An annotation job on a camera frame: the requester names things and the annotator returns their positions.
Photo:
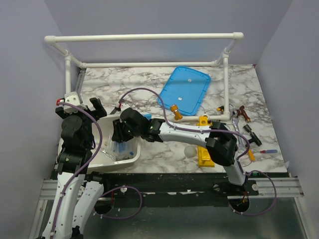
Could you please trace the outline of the clear bag of syringes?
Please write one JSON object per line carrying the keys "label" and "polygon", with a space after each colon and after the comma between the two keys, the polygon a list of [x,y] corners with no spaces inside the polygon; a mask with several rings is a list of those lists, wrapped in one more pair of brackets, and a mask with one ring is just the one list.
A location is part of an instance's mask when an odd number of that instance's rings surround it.
{"label": "clear bag of syringes", "polygon": [[135,153],[135,144],[132,141],[113,142],[111,153],[114,155],[116,161],[132,159]]}

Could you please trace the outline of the white plastic bin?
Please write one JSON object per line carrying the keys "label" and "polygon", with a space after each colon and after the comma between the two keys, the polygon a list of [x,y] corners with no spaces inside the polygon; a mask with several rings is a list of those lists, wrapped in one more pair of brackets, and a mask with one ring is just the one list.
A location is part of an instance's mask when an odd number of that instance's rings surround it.
{"label": "white plastic bin", "polygon": [[90,162],[88,171],[113,172],[128,168],[138,160],[141,154],[140,138],[133,138],[128,142],[117,143],[111,140],[113,136],[113,121],[119,115],[109,115],[98,120],[102,130],[102,145],[99,152]]}

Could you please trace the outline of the metal crucible tongs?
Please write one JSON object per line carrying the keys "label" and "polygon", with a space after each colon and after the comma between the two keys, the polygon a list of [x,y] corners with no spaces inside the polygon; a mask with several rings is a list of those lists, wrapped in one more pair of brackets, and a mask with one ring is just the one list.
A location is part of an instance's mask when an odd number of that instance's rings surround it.
{"label": "metal crucible tongs", "polygon": [[107,155],[107,156],[108,156],[110,159],[112,159],[113,161],[116,161],[116,157],[115,157],[113,154],[107,152],[105,149],[100,148],[99,151],[102,152],[102,153],[104,153],[105,155]]}

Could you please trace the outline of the blue plastic bin lid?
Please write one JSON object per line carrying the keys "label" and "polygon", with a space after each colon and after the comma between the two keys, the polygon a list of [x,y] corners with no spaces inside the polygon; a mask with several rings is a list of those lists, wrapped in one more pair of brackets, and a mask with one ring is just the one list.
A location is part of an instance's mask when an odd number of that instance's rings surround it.
{"label": "blue plastic bin lid", "polygon": [[158,104],[164,105],[166,109],[177,105],[183,116],[194,116],[202,104],[210,83],[209,75],[192,68],[178,66],[159,94]]}

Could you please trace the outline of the yellow test tube rack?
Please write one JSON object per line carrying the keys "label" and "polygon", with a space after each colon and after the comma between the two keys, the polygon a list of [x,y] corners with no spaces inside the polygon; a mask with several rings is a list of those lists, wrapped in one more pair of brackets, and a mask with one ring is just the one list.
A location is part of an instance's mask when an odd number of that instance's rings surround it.
{"label": "yellow test tube rack", "polygon": [[[208,126],[211,123],[208,122],[208,117],[206,115],[199,117],[199,123],[197,126]],[[210,158],[208,150],[204,147],[197,147],[197,156],[198,156],[198,166],[199,167],[215,167],[215,163]]]}

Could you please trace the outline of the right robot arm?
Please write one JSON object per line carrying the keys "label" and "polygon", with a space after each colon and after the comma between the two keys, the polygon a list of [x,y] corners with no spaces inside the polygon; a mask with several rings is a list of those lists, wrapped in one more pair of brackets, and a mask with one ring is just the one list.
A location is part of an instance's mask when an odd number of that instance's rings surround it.
{"label": "right robot arm", "polygon": [[224,168],[230,191],[241,195],[248,186],[243,168],[235,159],[237,134],[218,121],[206,126],[181,125],[164,119],[147,119],[127,108],[113,121],[112,141],[122,143],[140,137],[148,142],[182,142],[203,147],[212,161]]}

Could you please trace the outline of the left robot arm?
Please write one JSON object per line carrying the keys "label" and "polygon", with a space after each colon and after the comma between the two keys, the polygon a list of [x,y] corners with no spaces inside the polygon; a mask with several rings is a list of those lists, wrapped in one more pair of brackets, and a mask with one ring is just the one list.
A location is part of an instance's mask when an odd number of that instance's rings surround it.
{"label": "left robot arm", "polygon": [[57,189],[42,239],[82,239],[99,196],[110,193],[109,182],[98,175],[87,175],[90,162],[102,146],[95,143],[92,126],[101,136],[98,120],[107,115],[99,99],[91,98],[90,102],[94,110],[76,106],[68,99],[57,101],[55,112],[63,119],[62,145],[57,157]]}

